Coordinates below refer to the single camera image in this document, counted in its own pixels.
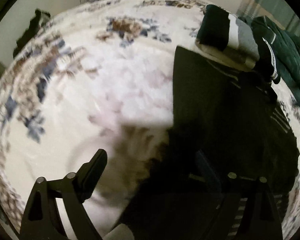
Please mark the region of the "dark green jacket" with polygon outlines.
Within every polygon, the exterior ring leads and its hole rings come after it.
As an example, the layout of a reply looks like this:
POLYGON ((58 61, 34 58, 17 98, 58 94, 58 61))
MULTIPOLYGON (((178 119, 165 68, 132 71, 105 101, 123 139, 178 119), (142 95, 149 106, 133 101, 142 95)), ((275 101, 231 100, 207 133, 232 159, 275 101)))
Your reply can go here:
POLYGON ((267 16, 239 19, 250 26, 255 36, 263 37, 271 45, 277 70, 300 106, 300 38, 281 29, 267 16))

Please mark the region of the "dark garment at bed edge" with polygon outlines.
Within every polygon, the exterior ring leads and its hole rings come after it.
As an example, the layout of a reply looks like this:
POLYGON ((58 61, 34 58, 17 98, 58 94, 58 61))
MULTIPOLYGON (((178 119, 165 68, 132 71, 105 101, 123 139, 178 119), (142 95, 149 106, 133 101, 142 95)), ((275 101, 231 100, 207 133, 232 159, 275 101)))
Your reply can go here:
POLYGON ((16 47, 13 50, 13 58, 24 48, 24 46, 33 38, 38 31, 49 22, 51 15, 47 11, 35 10, 35 16, 30 20, 29 27, 23 32, 21 37, 16 40, 16 47))

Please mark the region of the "black striped sweater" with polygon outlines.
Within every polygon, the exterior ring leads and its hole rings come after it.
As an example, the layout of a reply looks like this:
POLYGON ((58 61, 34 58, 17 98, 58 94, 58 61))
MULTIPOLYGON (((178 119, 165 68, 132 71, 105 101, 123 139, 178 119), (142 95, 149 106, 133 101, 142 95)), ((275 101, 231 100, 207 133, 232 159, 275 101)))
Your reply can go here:
POLYGON ((195 150, 249 153, 267 163, 282 222, 299 150, 276 93, 254 73, 238 73, 177 47, 169 147, 121 218, 135 239, 194 239, 190 152, 195 150))

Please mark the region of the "folded black grey clothes stack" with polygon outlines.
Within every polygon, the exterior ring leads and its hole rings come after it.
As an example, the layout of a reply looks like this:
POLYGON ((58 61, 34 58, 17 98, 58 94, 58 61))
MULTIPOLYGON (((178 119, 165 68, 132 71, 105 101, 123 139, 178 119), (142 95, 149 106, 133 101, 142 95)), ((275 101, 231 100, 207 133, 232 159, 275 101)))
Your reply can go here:
POLYGON ((209 4, 196 37, 196 45, 214 57, 253 69, 260 59, 249 25, 226 10, 209 4))

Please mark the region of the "floral white bed blanket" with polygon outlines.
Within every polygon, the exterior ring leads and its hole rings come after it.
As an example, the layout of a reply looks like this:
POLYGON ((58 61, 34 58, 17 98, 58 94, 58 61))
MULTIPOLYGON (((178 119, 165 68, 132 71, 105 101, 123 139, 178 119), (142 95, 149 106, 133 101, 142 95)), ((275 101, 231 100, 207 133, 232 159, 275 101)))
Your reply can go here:
POLYGON ((300 106, 271 45, 254 36, 253 69, 196 45, 206 0, 101 0, 47 22, 0 79, 0 218, 20 237, 39 177, 64 178, 103 149, 107 165, 83 203, 101 239, 135 239, 121 222, 169 147, 177 47, 269 83, 296 137, 298 174, 282 239, 300 239, 300 106))

